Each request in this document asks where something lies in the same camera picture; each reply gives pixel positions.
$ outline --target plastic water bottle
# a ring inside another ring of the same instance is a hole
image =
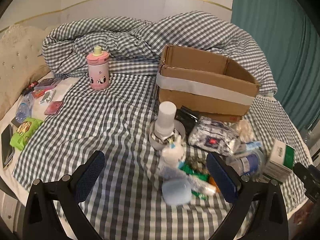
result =
[[[226,159],[226,164],[233,167],[239,176],[257,174],[266,161],[264,154],[254,149]]]
[[[16,120],[18,123],[23,123],[27,117],[31,117],[31,110],[34,103],[34,98],[31,93],[25,95],[20,103],[17,112]]]

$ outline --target pink lid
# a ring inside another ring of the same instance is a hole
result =
[[[89,65],[102,65],[108,61],[109,53],[102,51],[100,46],[94,47],[94,52],[90,53],[86,58]]]

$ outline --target teal curtain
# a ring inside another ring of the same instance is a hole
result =
[[[233,0],[231,22],[267,57],[279,100],[301,130],[320,114],[320,38],[296,0]]]

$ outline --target white and green box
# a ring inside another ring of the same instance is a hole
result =
[[[284,183],[292,173],[293,159],[294,149],[291,146],[274,139],[269,159],[262,170],[259,180],[268,182],[270,179],[275,179],[280,184]]]

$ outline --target pink water bottle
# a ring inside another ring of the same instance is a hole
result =
[[[96,46],[87,56],[87,62],[91,88],[106,89],[109,86],[109,53]]]

